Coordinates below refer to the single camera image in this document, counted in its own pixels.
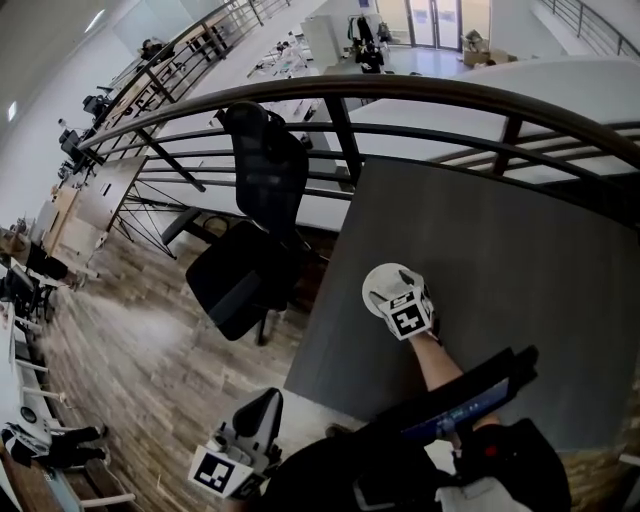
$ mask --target ceiling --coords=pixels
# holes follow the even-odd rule
[[[47,78],[91,35],[84,31],[95,15],[108,9],[103,22],[122,1],[0,0],[0,138],[9,125],[9,106],[18,103],[19,117]]]

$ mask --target chair seat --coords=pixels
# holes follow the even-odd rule
[[[236,340],[269,309],[286,309],[299,275],[296,255],[255,225],[241,222],[193,262],[186,278],[222,334]]]

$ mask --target curved handrail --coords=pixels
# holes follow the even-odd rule
[[[113,101],[111,102],[111,104],[104,110],[104,112],[100,115],[100,117],[98,117],[96,119],[96,121],[93,123],[93,130],[98,130],[98,128],[100,128],[100,126],[102,125],[102,123],[105,121],[105,119],[107,119],[109,117],[109,115],[111,114],[111,112],[113,112],[113,110],[116,108],[116,106],[120,103],[120,101],[122,100],[122,98],[124,98],[126,96],[126,94],[131,90],[131,88],[136,84],[136,82],[138,82],[138,80],[140,80],[145,74],[147,74],[154,66],[156,66],[156,63],[158,62],[158,60],[161,60],[163,57],[165,57],[166,55],[168,55],[171,50],[173,50],[173,48],[175,47],[175,45],[187,34],[189,34],[190,32],[192,32],[193,30],[195,30],[197,27],[199,27],[200,25],[202,25],[203,23],[205,23],[209,18],[211,18],[212,16],[215,16],[216,14],[222,12],[224,9],[226,9],[227,7],[229,7],[230,5],[234,4],[236,2],[236,0],[228,0],[227,2],[223,3],[221,6],[217,7],[216,9],[214,9],[213,11],[211,11],[209,14],[206,14],[205,16],[203,16],[202,18],[200,18],[198,21],[196,21],[195,23],[193,23],[192,25],[189,25],[189,27],[187,27],[186,29],[184,29],[180,34],[178,34],[176,37],[174,37],[169,43],[167,43],[164,48],[162,50],[160,50],[160,52],[154,57],[153,60],[147,62],[145,64],[145,66],[138,71],[127,83],[127,85],[125,85],[120,92],[116,95],[116,97],[113,99]]]
[[[227,89],[150,112],[95,135],[79,148],[88,149],[131,131],[225,108],[237,101],[266,102],[317,97],[412,100],[470,108],[507,117],[518,116],[523,121],[587,142],[640,169],[640,149],[634,143],[596,121],[562,107],[485,85],[400,75],[305,77]]]

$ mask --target wooden desk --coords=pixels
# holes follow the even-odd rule
[[[46,233],[42,239],[42,245],[44,250],[49,256],[52,256],[55,252],[56,246],[60,239],[62,229],[64,228],[67,219],[75,201],[78,197],[78,190],[71,187],[61,187],[53,201],[53,205],[58,210],[53,226]]]
[[[92,273],[86,265],[111,229],[146,160],[141,156],[107,162],[80,192],[62,187],[54,201],[58,216],[44,236],[47,254],[74,270]]]

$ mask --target glass door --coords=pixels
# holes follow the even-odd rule
[[[437,47],[460,50],[462,19],[460,0],[431,0],[436,12]]]
[[[377,4],[395,44],[462,49],[461,0],[377,0]]]
[[[389,26],[389,32],[391,32],[394,44],[412,44],[411,29],[404,0],[378,0],[377,3],[378,12]]]
[[[409,0],[408,8],[411,11],[411,23],[413,24],[414,45],[436,46],[436,32],[433,17],[432,0]]]

